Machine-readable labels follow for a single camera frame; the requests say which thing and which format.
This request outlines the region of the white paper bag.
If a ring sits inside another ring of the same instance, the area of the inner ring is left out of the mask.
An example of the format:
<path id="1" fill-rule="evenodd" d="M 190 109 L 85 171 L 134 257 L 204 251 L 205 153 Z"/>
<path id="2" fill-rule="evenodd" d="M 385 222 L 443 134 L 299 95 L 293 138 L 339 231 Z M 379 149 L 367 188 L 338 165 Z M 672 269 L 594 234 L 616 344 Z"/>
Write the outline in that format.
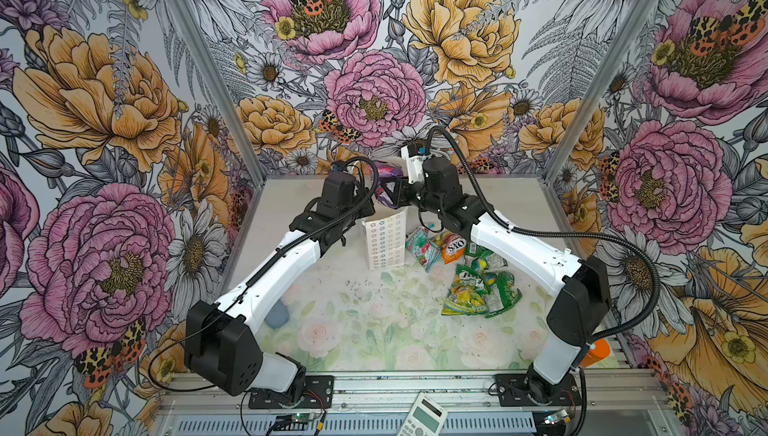
<path id="1" fill-rule="evenodd" d="M 387 208 L 383 216 L 362 220 L 366 257 L 371 271 L 391 269 L 405 263 L 407 210 Z"/>

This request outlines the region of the orange lemon candy packet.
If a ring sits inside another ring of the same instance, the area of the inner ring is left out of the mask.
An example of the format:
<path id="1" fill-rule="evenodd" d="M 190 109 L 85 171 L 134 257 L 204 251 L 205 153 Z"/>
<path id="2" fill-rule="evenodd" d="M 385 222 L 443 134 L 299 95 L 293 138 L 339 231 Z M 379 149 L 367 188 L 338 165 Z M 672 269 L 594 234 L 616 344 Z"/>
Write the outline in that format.
<path id="1" fill-rule="evenodd" d="M 436 238 L 443 262 L 448 265 L 459 261 L 467 246 L 467 241 L 460 235 L 444 232 Z"/>

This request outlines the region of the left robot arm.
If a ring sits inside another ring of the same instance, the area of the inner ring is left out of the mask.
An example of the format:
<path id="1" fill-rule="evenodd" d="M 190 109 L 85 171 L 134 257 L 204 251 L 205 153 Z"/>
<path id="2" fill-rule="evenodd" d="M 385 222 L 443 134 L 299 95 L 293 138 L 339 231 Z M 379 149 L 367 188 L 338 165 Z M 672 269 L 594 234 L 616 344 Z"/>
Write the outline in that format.
<path id="1" fill-rule="evenodd" d="M 231 396 L 267 393 L 284 406 L 303 398 L 305 367 L 264 352 L 256 335 L 298 277 L 332 246 L 345 244 L 347 231 L 374 213 L 375 163 L 360 157 L 335 167 L 321 195 L 294 218 L 270 257 L 216 302 L 198 302 L 188 312 L 186 368 Z"/>

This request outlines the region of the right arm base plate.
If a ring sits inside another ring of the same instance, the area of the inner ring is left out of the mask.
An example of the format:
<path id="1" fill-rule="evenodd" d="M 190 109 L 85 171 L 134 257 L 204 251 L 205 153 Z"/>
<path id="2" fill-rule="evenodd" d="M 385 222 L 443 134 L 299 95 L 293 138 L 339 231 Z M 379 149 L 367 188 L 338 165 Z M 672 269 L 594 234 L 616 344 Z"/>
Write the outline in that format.
<path id="1" fill-rule="evenodd" d="M 572 374 L 566 374 L 557 384 L 533 374 L 495 374 L 489 393 L 497 397 L 501 407 L 576 407 L 582 403 L 580 389 Z"/>

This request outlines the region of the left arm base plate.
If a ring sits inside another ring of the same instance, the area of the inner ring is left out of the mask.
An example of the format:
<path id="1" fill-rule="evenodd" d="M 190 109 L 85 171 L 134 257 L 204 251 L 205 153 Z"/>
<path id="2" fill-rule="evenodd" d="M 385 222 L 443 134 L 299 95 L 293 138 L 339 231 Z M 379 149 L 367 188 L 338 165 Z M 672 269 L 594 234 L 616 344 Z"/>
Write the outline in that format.
<path id="1" fill-rule="evenodd" d="M 311 374 L 304 378 L 301 389 L 291 388 L 285 393 L 271 390 L 253 391 L 247 407 L 251 410 L 329 410 L 334 397 L 335 378 Z"/>

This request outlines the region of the teal Fox's candy packet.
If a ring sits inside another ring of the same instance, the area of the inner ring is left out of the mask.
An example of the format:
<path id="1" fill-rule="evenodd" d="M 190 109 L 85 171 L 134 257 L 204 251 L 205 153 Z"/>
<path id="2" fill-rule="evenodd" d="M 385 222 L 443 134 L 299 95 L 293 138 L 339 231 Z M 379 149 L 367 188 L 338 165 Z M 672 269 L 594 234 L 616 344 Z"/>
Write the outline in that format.
<path id="1" fill-rule="evenodd" d="M 423 227 L 417 228 L 407 237 L 406 250 L 427 273 L 440 257 L 439 247 L 429 239 L 429 231 Z"/>

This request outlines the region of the purple snack packet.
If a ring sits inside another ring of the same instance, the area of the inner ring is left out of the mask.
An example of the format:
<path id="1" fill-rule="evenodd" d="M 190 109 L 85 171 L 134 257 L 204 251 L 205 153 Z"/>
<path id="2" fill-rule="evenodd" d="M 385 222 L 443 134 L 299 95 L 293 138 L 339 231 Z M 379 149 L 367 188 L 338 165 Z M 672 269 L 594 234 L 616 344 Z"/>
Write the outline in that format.
<path id="1" fill-rule="evenodd" d="M 402 167 L 385 161 L 375 161 L 375 167 L 378 171 L 375 195 L 379 199 L 390 197 L 395 193 L 398 182 L 404 176 Z"/>

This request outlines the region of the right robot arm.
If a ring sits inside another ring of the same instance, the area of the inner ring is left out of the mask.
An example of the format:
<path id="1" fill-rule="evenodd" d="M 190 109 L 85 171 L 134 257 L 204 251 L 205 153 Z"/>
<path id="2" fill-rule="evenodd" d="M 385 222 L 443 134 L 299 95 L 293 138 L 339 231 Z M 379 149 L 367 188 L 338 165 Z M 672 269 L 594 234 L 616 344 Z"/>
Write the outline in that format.
<path id="1" fill-rule="evenodd" d="M 407 159 L 405 174 L 387 175 L 379 185 L 395 208 L 413 206 L 436 215 L 444 229 L 493 251 L 553 297 L 543 349 L 515 390 L 548 405 L 599 338 L 596 330 L 609 309 L 606 266 L 547 244 L 560 238 L 558 232 L 514 225 L 487 201 L 477 180 L 470 183 L 473 191 L 467 193 L 444 157 L 415 156 Z"/>

